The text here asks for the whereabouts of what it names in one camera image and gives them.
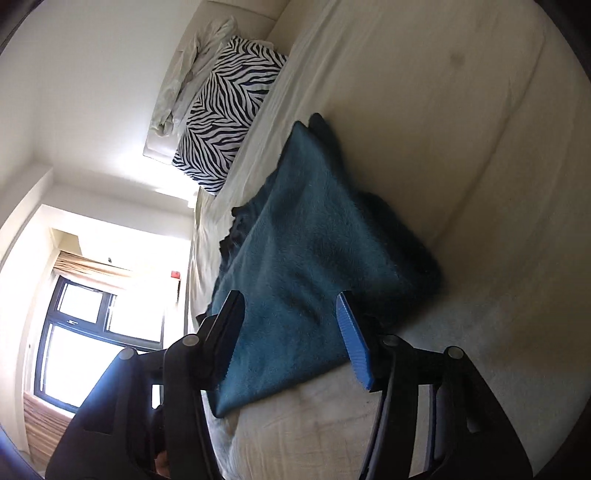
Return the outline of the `person's left hand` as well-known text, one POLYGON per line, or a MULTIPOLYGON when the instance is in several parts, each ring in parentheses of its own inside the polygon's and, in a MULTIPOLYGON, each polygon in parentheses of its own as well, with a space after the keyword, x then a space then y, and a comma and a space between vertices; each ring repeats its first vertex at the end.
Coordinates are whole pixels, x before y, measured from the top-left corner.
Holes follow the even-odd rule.
POLYGON ((156 473, 162 477, 170 479, 169 462, 166 451, 160 452, 154 459, 156 473))

